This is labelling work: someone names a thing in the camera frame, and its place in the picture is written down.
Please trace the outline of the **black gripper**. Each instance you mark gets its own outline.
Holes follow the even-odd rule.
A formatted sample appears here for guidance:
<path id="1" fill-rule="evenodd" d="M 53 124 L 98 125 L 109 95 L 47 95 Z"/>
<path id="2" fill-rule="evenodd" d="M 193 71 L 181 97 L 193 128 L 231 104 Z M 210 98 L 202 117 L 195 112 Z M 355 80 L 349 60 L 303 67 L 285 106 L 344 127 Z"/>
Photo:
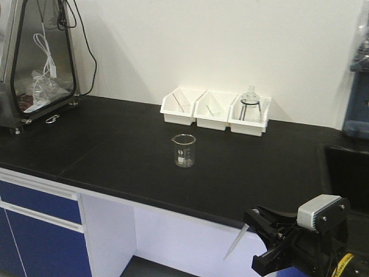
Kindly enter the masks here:
<path id="1" fill-rule="evenodd" d="M 251 268 L 270 274 L 295 267 L 308 276 L 330 276 L 347 254 L 348 225 L 342 222 L 323 233 L 299 230 L 297 213 L 281 212 L 257 205 L 244 212 L 243 221 L 261 238 L 267 251 L 254 255 Z"/>

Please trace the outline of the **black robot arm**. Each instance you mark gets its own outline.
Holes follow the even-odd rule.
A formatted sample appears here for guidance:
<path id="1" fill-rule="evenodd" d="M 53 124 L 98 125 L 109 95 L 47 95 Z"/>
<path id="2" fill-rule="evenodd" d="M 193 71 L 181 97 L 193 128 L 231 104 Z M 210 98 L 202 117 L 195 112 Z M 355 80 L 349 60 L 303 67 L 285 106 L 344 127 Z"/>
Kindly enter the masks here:
<path id="1" fill-rule="evenodd" d="M 294 213 L 256 206 L 244 222 L 260 237 L 266 252 L 254 256 L 252 269 L 260 276 L 295 268 L 305 276 L 368 276 L 368 261 L 347 250 L 347 212 L 333 204 L 303 227 Z"/>

